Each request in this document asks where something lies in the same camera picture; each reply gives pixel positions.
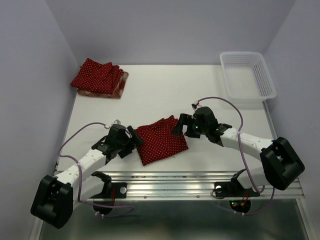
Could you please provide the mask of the red white polka-dot skirt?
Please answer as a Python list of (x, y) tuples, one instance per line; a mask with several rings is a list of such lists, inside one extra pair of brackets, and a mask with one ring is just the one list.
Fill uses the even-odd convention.
[(87, 58), (70, 85), (92, 93), (112, 94), (121, 82), (124, 71), (112, 62), (105, 64)]

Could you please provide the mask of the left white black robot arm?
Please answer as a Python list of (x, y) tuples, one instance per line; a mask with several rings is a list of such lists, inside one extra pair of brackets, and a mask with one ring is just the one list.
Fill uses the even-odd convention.
[(52, 225), (62, 228), (80, 204), (91, 205), (95, 214), (109, 218), (117, 209), (116, 199), (125, 199), (127, 183), (113, 183), (111, 176), (100, 168), (119, 156), (124, 158), (144, 144), (131, 127), (112, 124), (108, 134), (96, 142), (74, 164), (55, 176), (43, 177), (37, 188), (30, 213)]

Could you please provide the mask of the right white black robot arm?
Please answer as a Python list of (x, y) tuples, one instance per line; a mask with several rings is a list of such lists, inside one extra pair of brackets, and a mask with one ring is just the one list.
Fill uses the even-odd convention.
[(197, 139), (206, 136), (213, 144), (238, 150), (242, 156), (249, 155), (261, 162), (260, 167), (245, 167), (229, 181), (218, 182), (215, 189), (218, 198), (240, 197), (254, 187), (267, 185), (284, 191), (305, 171), (305, 165), (286, 138), (266, 139), (241, 133), (229, 124), (219, 123), (207, 106), (196, 109), (192, 115), (182, 113), (171, 132)]

